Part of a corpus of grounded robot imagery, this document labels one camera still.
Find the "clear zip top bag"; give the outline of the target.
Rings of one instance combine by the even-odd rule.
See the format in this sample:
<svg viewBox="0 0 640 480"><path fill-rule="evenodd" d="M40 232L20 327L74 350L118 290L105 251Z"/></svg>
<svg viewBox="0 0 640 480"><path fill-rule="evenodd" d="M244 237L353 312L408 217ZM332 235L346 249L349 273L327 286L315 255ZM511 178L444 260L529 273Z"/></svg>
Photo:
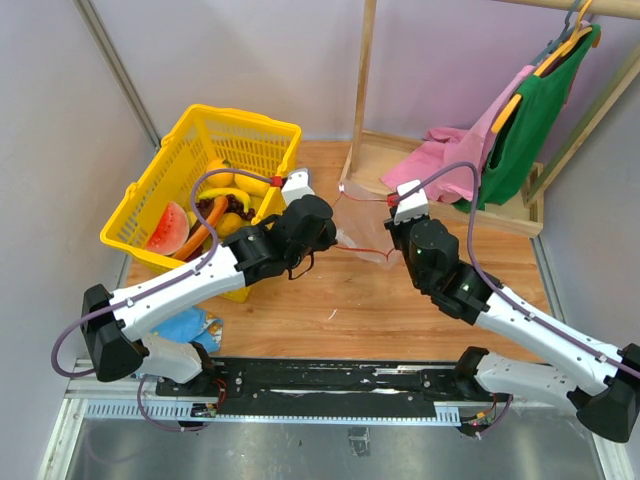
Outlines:
<svg viewBox="0 0 640 480"><path fill-rule="evenodd" d="M384 196L349 180L338 185L333 208L337 248L385 270L394 267L400 254L384 228L389 210Z"/></svg>

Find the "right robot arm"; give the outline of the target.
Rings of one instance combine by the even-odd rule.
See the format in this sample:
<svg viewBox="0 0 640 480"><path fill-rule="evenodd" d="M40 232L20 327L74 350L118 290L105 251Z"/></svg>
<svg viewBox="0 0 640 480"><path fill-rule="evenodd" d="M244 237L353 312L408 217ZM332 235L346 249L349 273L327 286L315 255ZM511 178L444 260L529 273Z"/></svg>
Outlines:
<svg viewBox="0 0 640 480"><path fill-rule="evenodd" d="M445 315L506 337L541 358L510 360L470 347L453 375L455 392L484 392L547 403L574 413L592 433L630 440L639 416L639 347L599 341L536 309L497 278L464 262L459 241L428 216L384 223L413 286Z"/></svg>

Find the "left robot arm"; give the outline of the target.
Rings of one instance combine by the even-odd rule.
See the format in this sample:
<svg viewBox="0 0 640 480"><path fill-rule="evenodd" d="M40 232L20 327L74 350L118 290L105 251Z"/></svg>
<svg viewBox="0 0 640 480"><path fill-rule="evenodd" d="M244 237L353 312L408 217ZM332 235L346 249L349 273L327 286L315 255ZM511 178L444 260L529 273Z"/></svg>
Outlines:
<svg viewBox="0 0 640 480"><path fill-rule="evenodd" d="M135 372L163 376L190 394L207 393L214 368L205 348L153 335L166 319L209 298L267 278L291 275L306 257L336 243L333 210L307 194L282 214L242 227L211 255L203 255L150 281L114 292L97 284L84 293L81 332L101 382Z"/></svg>

